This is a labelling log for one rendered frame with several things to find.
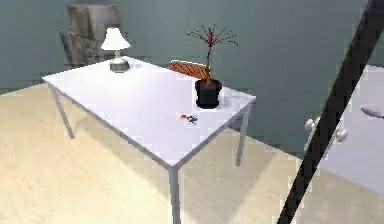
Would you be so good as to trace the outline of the white table lamp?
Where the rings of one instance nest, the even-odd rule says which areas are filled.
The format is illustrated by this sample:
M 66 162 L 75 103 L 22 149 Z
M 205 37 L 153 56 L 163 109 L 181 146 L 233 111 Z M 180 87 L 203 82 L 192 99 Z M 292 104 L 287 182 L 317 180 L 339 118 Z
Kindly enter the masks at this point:
M 124 73 L 130 69 L 128 61 L 120 54 L 121 50 L 129 47 L 130 43 L 122 36 L 118 28 L 110 27 L 107 29 L 101 49 L 114 52 L 114 58 L 110 61 L 110 70 L 112 72 Z

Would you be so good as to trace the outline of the orange striped oblong object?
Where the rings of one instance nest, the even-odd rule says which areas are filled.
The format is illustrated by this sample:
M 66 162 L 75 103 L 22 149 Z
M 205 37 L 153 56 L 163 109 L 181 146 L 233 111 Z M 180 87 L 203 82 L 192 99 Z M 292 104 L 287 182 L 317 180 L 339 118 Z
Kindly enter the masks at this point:
M 188 61 L 172 60 L 169 69 L 197 79 L 207 79 L 208 73 L 204 64 Z

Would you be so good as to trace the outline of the white flat furniture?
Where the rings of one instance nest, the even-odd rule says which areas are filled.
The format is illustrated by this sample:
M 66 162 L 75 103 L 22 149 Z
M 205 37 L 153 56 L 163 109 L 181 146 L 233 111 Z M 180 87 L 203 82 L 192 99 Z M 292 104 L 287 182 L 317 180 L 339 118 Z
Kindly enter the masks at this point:
M 342 129 L 348 136 L 338 142 Z M 320 167 L 384 196 L 383 67 L 365 67 Z

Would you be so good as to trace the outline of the red plant in black pot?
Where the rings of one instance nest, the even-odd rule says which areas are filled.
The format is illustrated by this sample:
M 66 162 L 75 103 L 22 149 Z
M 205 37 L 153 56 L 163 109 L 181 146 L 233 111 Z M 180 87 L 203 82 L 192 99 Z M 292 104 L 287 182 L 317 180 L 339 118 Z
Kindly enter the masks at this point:
M 216 25 L 212 27 L 201 26 L 200 30 L 187 33 L 201 40 L 207 45 L 206 64 L 204 65 L 205 77 L 195 82 L 197 93 L 196 105 L 201 109 L 215 109 L 219 105 L 219 93 L 222 90 L 222 83 L 211 77 L 211 53 L 213 48 L 221 43 L 231 43 L 238 46 L 236 34 L 233 34 L 228 26 L 221 31 L 216 31 Z

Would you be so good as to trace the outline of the black room door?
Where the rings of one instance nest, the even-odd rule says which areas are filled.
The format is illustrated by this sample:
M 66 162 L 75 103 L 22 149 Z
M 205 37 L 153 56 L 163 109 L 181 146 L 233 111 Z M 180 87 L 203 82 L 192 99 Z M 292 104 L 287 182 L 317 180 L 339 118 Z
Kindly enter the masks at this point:
M 369 0 L 276 224 L 291 224 L 384 29 L 384 0 Z

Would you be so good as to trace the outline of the white metal-legged table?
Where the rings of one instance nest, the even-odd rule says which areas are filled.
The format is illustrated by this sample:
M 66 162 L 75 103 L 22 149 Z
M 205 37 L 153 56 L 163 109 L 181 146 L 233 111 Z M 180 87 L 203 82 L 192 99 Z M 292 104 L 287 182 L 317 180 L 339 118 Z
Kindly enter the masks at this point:
M 52 96 L 63 95 L 168 171 L 172 224 L 181 224 L 179 169 L 236 119 L 242 120 L 241 162 L 252 95 L 224 87 L 219 106 L 196 105 L 196 79 L 134 58 L 124 73 L 108 61 L 45 76 Z M 196 124 L 181 115 L 198 118 Z

